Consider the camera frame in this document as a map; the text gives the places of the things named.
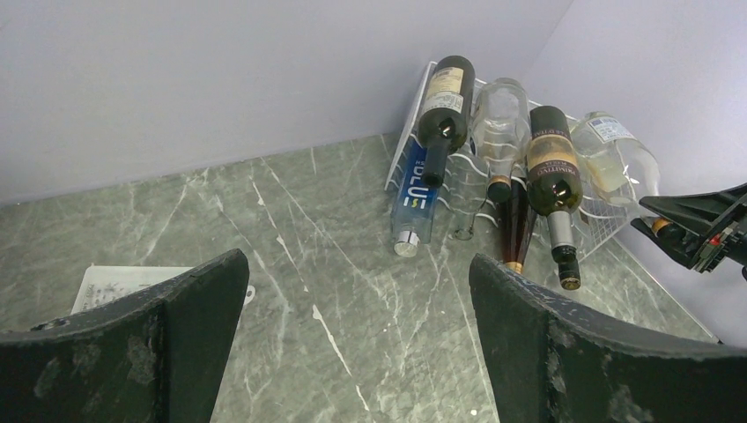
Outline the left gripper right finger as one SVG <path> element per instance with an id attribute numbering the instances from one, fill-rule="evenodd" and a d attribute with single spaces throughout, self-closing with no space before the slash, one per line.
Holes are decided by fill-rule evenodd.
<path id="1" fill-rule="evenodd" d="M 600 313 L 489 256 L 469 284 L 503 422 L 743 422 L 746 352 Z"/>

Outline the dark primitivo wine bottle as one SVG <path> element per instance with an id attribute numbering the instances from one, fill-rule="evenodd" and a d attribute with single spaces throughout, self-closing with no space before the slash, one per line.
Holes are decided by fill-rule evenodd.
<path id="1" fill-rule="evenodd" d="M 565 290 L 581 286 L 572 214 L 583 188 L 576 151 L 565 114 L 553 106 L 529 112 L 531 139 L 526 149 L 528 195 L 532 209 L 547 220 L 551 256 Z"/>

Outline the clear bottle black cap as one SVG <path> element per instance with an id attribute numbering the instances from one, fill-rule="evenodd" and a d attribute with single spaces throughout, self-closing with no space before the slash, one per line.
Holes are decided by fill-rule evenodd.
<path id="1" fill-rule="evenodd" d="M 571 128 L 571 138 L 598 197 L 629 218 L 661 218 L 639 205 L 660 194 L 658 161 L 617 118 L 590 112 Z"/>

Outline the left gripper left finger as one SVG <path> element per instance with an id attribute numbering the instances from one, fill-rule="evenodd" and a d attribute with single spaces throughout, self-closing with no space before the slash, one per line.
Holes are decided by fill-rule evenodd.
<path id="1" fill-rule="evenodd" d="M 3 333 L 2 421 L 209 421 L 249 276 L 232 249 L 102 306 Z"/>

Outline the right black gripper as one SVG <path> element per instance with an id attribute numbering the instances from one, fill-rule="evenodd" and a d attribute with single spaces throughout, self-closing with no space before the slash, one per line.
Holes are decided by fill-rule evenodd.
<path id="1" fill-rule="evenodd" d="M 661 218 L 631 225 L 689 270 L 713 271 L 725 258 L 746 274 L 746 184 L 706 194 L 646 196 L 639 205 Z"/>

